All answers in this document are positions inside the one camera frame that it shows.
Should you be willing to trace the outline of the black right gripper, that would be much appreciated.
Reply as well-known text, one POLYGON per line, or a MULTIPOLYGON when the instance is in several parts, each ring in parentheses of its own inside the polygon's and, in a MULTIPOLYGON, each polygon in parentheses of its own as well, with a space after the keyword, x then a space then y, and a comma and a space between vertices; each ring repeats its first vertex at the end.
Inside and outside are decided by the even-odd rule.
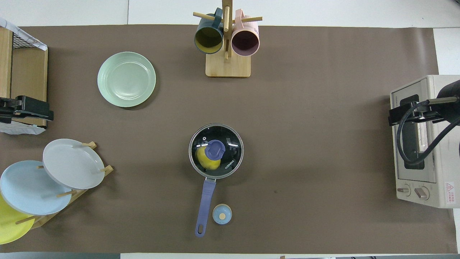
POLYGON ((432 98, 425 101, 419 100, 419 95, 411 95, 400 100, 399 107, 402 109, 389 110, 388 123, 392 127, 399 125, 403 119, 406 110, 409 110, 413 105, 417 105, 415 111, 412 111, 406 118, 405 122, 416 120, 416 123, 440 123, 445 121, 445 118, 439 113, 440 106, 442 105, 442 98, 432 98))

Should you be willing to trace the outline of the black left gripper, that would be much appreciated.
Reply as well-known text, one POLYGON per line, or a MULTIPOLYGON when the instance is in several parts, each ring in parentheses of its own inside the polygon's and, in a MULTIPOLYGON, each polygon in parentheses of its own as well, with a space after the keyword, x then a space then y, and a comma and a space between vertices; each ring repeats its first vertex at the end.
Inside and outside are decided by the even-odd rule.
POLYGON ((1 119, 38 118, 53 121, 54 112, 50 110, 49 103, 20 95, 15 99, 0 98, 0 117, 1 119))

